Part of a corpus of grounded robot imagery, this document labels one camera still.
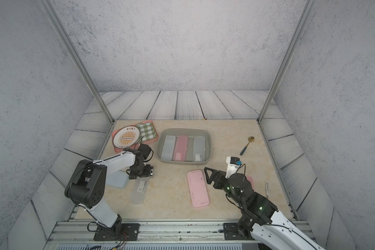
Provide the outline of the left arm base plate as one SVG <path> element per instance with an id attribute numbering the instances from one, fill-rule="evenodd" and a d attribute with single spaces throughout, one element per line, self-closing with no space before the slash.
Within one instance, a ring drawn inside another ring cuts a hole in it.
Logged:
<path id="1" fill-rule="evenodd" d="M 94 241 L 137 241 L 140 224 L 117 224 L 111 228 L 98 226 Z"/>

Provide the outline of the left aluminium frame post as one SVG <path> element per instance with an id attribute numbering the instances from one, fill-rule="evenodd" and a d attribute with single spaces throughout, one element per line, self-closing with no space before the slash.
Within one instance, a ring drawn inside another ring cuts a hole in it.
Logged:
<path id="1" fill-rule="evenodd" d="M 101 97 L 97 87 L 95 86 L 91 76 L 89 75 L 81 57 L 79 56 L 74 44 L 72 43 L 68 33 L 66 32 L 64 26 L 62 25 L 62 22 L 60 18 L 58 17 L 52 3 L 49 0 L 39 0 L 38 1 L 44 12 L 46 13 L 46 16 L 48 17 L 49 22 L 53 26 L 54 30 L 56 31 L 58 37 L 60 38 L 62 44 L 65 46 L 71 60 L 75 64 L 77 70 L 79 71 L 80 75 L 82 76 L 85 84 L 91 91 L 93 97 L 97 101 L 100 109 L 105 114 L 107 120 L 110 122 L 111 125 L 114 124 L 115 119 L 110 114 L 107 105 L 103 101 L 103 98 Z"/>

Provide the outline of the translucent pink pencil case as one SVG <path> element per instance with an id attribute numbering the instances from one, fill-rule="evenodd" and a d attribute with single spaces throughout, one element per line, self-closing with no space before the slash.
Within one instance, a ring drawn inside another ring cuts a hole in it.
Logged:
<path id="1" fill-rule="evenodd" d="M 185 161 L 188 141 L 189 141 L 189 138 L 185 135 L 181 135 L 177 137 L 175 149 L 174 149 L 173 161 Z"/>

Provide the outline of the small white pen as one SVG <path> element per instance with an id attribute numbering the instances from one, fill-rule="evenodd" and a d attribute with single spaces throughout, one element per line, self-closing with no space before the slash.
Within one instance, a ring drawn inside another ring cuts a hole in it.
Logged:
<path id="1" fill-rule="evenodd" d="M 265 192 L 266 192 L 266 198 L 269 199 L 269 182 L 265 182 Z"/>

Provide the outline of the opaque pink pencil case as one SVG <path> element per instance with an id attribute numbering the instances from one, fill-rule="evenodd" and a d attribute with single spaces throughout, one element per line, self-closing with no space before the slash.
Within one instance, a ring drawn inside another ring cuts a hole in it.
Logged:
<path id="1" fill-rule="evenodd" d="M 189 171 L 187 178 L 192 206 L 194 208 L 209 206 L 210 200 L 203 171 L 200 169 Z"/>

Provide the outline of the right aluminium frame post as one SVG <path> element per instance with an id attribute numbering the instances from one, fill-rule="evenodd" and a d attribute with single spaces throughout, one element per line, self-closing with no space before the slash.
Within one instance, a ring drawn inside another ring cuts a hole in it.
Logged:
<path id="1" fill-rule="evenodd" d="M 262 121 L 265 119 L 265 116 L 268 112 L 269 107 L 271 106 L 271 102 L 274 99 L 277 90 L 281 84 L 282 78 L 289 66 L 289 63 L 294 55 L 294 51 L 299 44 L 299 41 L 303 35 L 303 32 L 305 30 L 305 27 L 310 19 L 311 13 L 314 10 L 314 6 L 316 4 L 316 0 L 308 0 L 305 3 L 303 12 L 299 18 L 298 24 L 293 32 L 293 35 L 291 37 L 290 43 L 288 45 L 288 48 L 285 52 L 285 55 L 283 57 L 283 60 L 281 62 L 281 65 L 277 71 L 277 74 L 274 78 L 274 81 L 269 89 L 267 98 L 265 100 L 265 103 L 263 105 L 263 108 L 261 109 L 259 118 L 257 120 L 258 124 L 260 125 Z"/>

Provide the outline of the pink plastic tray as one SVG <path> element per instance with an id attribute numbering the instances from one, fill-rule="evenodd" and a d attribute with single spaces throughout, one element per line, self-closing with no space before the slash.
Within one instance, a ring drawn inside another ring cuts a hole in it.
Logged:
<path id="1" fill-rule="evenodd" d="M 151 120 L 115 130 L 111 134 L 111 142 L 116 153 L 126 148 L 137 149 L 140 144 L 150 144 L 158 140 L 159 135 Z"/>

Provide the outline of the round orange patterned plate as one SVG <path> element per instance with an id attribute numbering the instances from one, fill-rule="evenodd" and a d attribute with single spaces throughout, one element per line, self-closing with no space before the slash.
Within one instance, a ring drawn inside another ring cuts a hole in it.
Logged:
<path id="1" fill-rule="evenodd" d="M 112 144 L 115 149 L 122 150 L 128 148 L 140 138 L 140 131 L 136 126 L 126 126 L 112 133 Z"/>

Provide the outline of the aluminium frame post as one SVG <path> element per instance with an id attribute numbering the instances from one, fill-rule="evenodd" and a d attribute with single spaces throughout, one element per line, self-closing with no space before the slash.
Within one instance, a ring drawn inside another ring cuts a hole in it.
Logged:
<path id="1" fill-rule="evenodd" d="M 316 4 L 316 0 L 308 0 L 305 3 L 303 12 L 299 18 L 298 24 L 293 32 L 293 35 L 291 37 L 290 43 L 288 45 L 288 48 L 285 52 L 285 55 L 283 57 L 283 60 L 281 62 L 281 65 L 277 71 L 277 74 L 274 78 L 274 81 L 269 89 L 267 98 L 265 100 L 265 103 L 263 105 L 263 108 L 261 109 L 259 118 L 257 120 L 258 124 L 260 125 L 262 121 L 265 119 L 265 116 L 268 112 L 269 107 L 271 106 L 271 102 L 274 99 L 277 90 L 281 84 L 282 78 L 289 66 L 289 63 L 294 55 L 294 51 L 299 44 L 299 41 L 303 35 L 303 32 L 305 30 L 305 27 L 310 19 L 311 13 L 314 10 L 314 6 Z"/>
<path id="2" fill-rule="evenodd" d="M 107 120 L 110 122 L 111 125 L 114 124 L 115 119 L 110 114 L 107 105 L 103 101 L 103 98 L 101 97 L 97 87 L 95 86 L 91 76 L 89 75 L 81 57 L 79 56 L 74 44 L 72 43 L 68 33 L 66 32 L 64 26 L 62 25 L 62 22 L 60 18 L 58 17 L 52 3 L 49 0 L 39 0 L 38 1 L 44 12 L 46 13 L 46 16 L 48 17 L 49 22 L 53 26 L 54 30 L 56 31 L 58 37 L 60 38 L 62 44 L 65 46 L 71 60 L 75 64 L 77 70 L 79 71 L 80 75 L 82 76 L 85 84 L 91 91 L 93 97 L 97 101 L 100 109 L 105 114 Z"/>

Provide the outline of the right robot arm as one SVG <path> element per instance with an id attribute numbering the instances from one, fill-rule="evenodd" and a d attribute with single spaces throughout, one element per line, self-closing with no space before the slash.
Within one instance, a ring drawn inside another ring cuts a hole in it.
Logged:
<path id="1" fill-rule="evenodd" d="M 323 247 L 304 234 L 286 218 L 269 199 L 255 192 L 242 173 L 232 174 L 204 168 L 206 182 L 223 190 L 228 200 L 233 200 L 241 211 L 237 222 L 238 234 L 254 239 L 272 250 L 322 250 Z"/>

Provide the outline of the clear pencil case with label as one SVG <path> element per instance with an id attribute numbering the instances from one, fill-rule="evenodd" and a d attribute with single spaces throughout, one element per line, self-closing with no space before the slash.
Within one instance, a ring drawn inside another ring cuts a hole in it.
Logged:
<path id="1" fill-rule="evenodd" d="M 133 205 L 141 205 L 144 203 L 148 188 L 149 188 L 150 178 L 137 178 L 134 182 L 133 190 L 130 196 L 130 202 Z"/>

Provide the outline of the aluminium front rail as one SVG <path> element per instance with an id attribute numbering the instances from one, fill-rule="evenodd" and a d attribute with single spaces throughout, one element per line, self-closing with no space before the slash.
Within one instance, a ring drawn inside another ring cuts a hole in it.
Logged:
<path id="1" fill-rule="evenodd" d="M 97 225 L 91 220 L 58 222 L 46 250 L 265 250 L 256 240 L 227 241 L 223 223 L 235 220 L 127 220 L 140 224 L 137 241 L 94 241 Z"/>

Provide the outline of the pink pencil case far right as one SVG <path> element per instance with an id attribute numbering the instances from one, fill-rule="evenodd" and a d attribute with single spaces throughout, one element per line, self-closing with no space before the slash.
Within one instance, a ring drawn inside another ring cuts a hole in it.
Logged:
<path id="1" fill-rule="evenodd" d="M 252 189 L 255 190 L 255 188 L 254 188 L 254 179 L 253 179 L 253 177 L 250 176 L 250 175 L 246 175 L 246 178 L 247 178 L 247 180 L 250 182 Z"/>

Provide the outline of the light blue pencil case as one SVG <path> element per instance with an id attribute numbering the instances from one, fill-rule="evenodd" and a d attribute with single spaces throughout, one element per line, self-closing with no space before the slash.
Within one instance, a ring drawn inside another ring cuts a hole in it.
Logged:
<path id="1" fill-rule="evenodd" d="M 106 177 L 106 185 L 124 189 L 129 182 L 129 175 L 124 171 L 117 171 Z"/>

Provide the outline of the clear frosted pencil case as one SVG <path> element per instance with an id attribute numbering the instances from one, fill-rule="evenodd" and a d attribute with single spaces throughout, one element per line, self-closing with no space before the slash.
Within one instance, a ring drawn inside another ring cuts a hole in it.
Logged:
<path id="1" fill-rule="evenodd" d="M 171 161 L 174 155 L 174 148 L 176 143 L 175 135 L 167 135 L 164 140 L 163 150 L 160 159 L 163 161 Z"/>

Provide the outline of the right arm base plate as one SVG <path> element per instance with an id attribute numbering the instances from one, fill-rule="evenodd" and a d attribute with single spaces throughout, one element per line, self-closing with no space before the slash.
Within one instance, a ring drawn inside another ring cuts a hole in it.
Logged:
<path id="1" fill-rule="evenodd" d="M 251 232 L 249 230 L 244 229 L 236 222 L 223 223 L 222 233 L 224 234 L 224 239 L 227 241 L 254 240 L 254 238 L 251 236 Z"/>

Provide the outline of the grey plastic storage box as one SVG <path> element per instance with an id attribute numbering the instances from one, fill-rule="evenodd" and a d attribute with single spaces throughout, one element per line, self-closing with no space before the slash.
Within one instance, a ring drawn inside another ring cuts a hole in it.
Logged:
<path id="1" fill-rule="evenodd" d="M 160 134 L 155 155 L 164 163 L 204 165 L 211 156 L 211 136 L 206 130 L 166 129 Z"/>

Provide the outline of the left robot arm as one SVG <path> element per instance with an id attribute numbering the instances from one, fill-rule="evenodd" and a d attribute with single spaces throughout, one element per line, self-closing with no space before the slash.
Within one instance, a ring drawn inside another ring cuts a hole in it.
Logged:
<path id="1" fill-rule="evenodd" d="M 99 226 L 113 228 L 121 224 L 121 217 L 104 199 L 106 180 L 117 172 L 125 172 L 132 179 L 152 178 L 153 166 L 148 162 L 153 150 L 140 144 L 137 150 L 127 148 L 106 159 L 78 162 L 65 188 L 65 197 L 85 208 Z"/>

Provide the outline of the green checked cloth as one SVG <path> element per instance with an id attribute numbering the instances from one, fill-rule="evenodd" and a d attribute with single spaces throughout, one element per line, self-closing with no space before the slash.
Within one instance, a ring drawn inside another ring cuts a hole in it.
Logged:
<path id="1" fill-rule="evenodd" d="M 151 143 L 158 139 L 158 133 L 151 120 L 140 122 L 135 125 L 140 131 L 140 137 L 143 143 Z"/>

